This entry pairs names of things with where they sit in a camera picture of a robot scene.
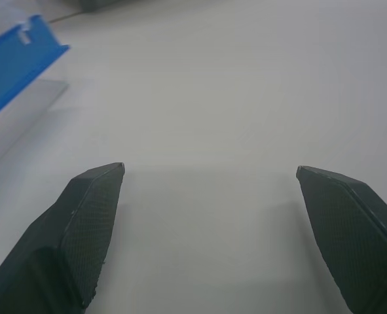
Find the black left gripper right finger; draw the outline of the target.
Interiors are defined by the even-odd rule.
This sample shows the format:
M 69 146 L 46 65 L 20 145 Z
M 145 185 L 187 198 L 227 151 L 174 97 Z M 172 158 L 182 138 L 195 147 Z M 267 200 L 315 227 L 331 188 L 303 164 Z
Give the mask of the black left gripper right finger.
M 352 313 L 387 313 L 387 204 L 367 184 L 299 166 L 322 258 Z

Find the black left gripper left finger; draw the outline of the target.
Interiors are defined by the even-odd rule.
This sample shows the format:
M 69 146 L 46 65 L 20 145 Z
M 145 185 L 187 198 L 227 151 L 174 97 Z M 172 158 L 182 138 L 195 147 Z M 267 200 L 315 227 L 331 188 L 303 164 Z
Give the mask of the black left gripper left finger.
M 72 178 L 0 265 L 0 313 L 84 313 L 111 242 L 122 162 Z

